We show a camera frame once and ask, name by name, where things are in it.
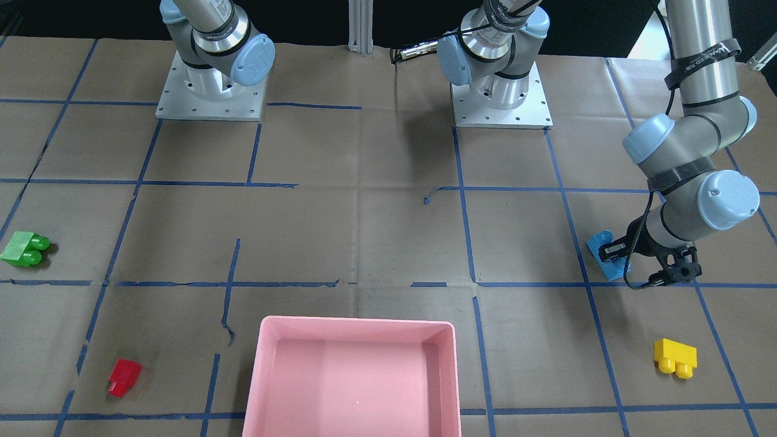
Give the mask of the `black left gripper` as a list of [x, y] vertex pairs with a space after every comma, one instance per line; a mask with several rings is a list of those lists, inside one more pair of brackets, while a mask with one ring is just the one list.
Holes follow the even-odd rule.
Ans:
[[[626, 233], [613, 243], [603, 246], [602, 251], [615, 255], [616, 252], [625, 252], [625, 263], [631, 265], [631, 257], [640, 254], [646, 257], [654, 257], [659, 262], [660, 270], [655, 272], [641, 287], [669, 286], [678, 283], [689, 283], [702, 275], [702, 268], [697, 257], [695, 246], [665, 247], [653, 240], [649, 235], [646, 218], [639, 217], [633, 220]], [[625, 268], [623, 278], [628, 273]]]

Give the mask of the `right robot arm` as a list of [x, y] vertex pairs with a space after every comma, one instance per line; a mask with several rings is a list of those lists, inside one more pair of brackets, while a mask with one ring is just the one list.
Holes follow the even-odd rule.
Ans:
[[161, 1], [159, 12], [185, 66], [189, 93], [224, 100], [241, 87], [265, 84], [274, 42], [235, 2]]

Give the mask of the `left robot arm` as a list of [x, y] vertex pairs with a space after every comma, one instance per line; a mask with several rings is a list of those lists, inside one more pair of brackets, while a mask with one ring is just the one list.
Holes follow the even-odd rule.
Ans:
[[[634, 254], [654, 257], [658, 272], [639, 290], [688, 283], [702, 274], [696, 241], [746, 221], [759, 208], [757, 186], [740, 172], [719, 171], [711, 158], [756, 124], [757, 110], [741, 96], [726, 1], [666, 1], [664, 34], [670, 72], [664, 83], [680, 92], [683, 115], [647, 118], [625, 136], [625, 152], [646, 177], [647, 204], [619, 239], [600, 232], [588, 248], [608, 280], [627, 279]], [[549, 31], [539, 1], [485, 1], [436, 42], [439, 66], [455, 86], [502, 112], [524, 102], [531, 68]]]

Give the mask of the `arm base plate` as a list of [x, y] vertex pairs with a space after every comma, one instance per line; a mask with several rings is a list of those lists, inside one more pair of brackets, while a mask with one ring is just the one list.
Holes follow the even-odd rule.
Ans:
[[554, 125], [536, 63], [528, 75], [508, 80], [498, 75], [450, 86], [457, 127], [549, 129]]
[[175, 53], [155, 116], [175, 121], [259, 122], [268, 78], [241, 86], [216, 69], [194, 69]]

